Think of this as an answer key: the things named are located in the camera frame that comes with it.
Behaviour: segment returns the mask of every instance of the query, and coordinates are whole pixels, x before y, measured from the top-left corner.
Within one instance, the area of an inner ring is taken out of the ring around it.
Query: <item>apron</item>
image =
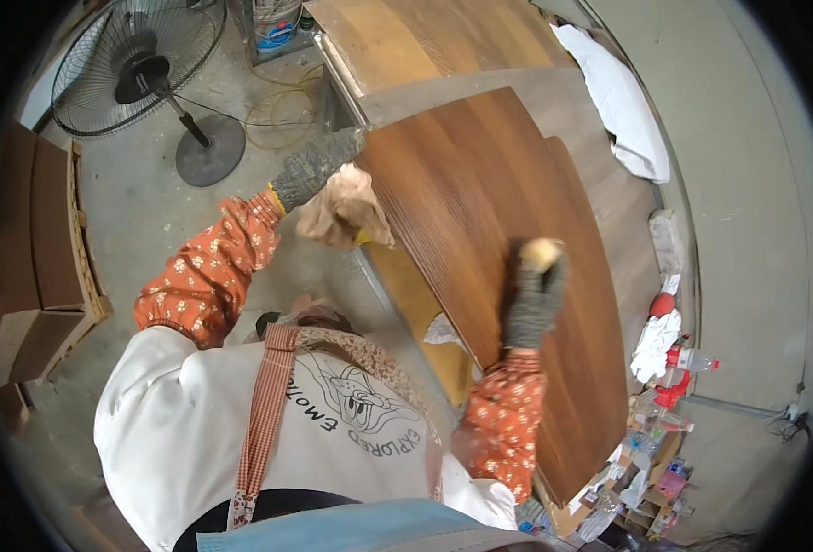
[[[237,467],[235,495],[231,499],[227,530],[237,529],[253,520],[256,497],[262,487],[268,457],[274,446],[283,412],[287,382],[296,360],[296,349],[315,344],[337,345],[356,365],[384,383],[425,418],[427,434],[425,472],[428,497],[441,502],[441,464],[443,447],[431,424],[427,410],[412,381],[394,359],[366,339],[344,331],[295,325],[268,324],[265,354],[256,376],[250,421],[247,424],[240,464]]]

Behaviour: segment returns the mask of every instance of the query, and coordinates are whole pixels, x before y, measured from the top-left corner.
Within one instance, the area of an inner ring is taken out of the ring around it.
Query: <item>workbench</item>
[[[424,6],[425,1],[418,4],[422,6],[409,10],[428,13],[435,9],[431,4]],[[648,215],[656,208],[652,187],[633,177],[612,156],[609,136],[583,74],[556,42],[547,23],[533,13],[533,6],[517,0],[489,2],[489,9],[497,12],[481,15],[495,18],[501,32],[483,35],[488,43],[479,46],[477,36],[489,31],[481,28],[482,22],[477,23],[483,6],[472,3],[474,11],[470,12],[465,2],[447,6],[443,16],[423,18],[422,28],[417,30],[418,19],[410,20],[406,8],[382,0],[307,4],[323,27],[312,40],[325,65],[326,94],[320,106],[324,126],[330,131],[349,125],[385,127],[467,96],[512,88],[542,136],[557,136],[565,143],[584,185],[615,289],[627,381],[633,381],[630,356],[660,287],[647,228]],[[505,8],[512,13],[502,12]],[[368,17],[374,25],[361,26],[355,17]],[[437,20],[440,27],[429,28],[429,20]],[[335,24],[324,27],[325,21]],[[515,52],[514,37],[531,40]],[[498,49],[492,43],[496,40],[501,46]],[[390,55],[398,57],[397,62],[380,52],[393,52]],[[356,251],[356,256],[382,302],[410,328],[425,360],[423,368],[435,375],[457,412],[473,382],[473,358],[455,344],[422,342],[427,326],[443,309],[421,272],[402,250],[369,245]],[[554,508],[553,502],[549,497],[549,510]],[[562,505],[564,501],[560,497],[555,502]]]

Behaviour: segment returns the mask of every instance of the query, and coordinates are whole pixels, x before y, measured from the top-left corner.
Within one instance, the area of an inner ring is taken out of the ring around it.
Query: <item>plastic bucket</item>
[[[263,12],[262,6],[254,6],[256,15],[256,49],[260,52],[277,50],[290,41],[299,26],[302,1],[297,0],[290,6],[282,6]]]

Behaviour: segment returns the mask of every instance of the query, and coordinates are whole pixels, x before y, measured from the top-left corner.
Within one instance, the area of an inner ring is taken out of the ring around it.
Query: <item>fan base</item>
[[[177,171],[187,184],[203,188],[234,171],[244,156],[246,134],[240,123],[224,115],[204,117],[198,127],[210,140],[210,147],[204,149],[186,132],[177,147]]]

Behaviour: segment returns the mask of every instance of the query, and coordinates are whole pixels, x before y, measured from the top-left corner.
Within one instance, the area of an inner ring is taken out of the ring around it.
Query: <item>gray knitted glove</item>
[[[327,178],[352,160],[367,143],[367,130],[350,126],[310,140],[283,160],[283,171],[270,182],[284,214],[305,205],[321,191]]]
[[[542,334],[554,328],[554,317],[563,307],[563,293],[569,278],[569,258],[563,252],[546,273],[536,272],[523,260],[518,270],[520,283],[506,324],[507,348],[539,349]]]

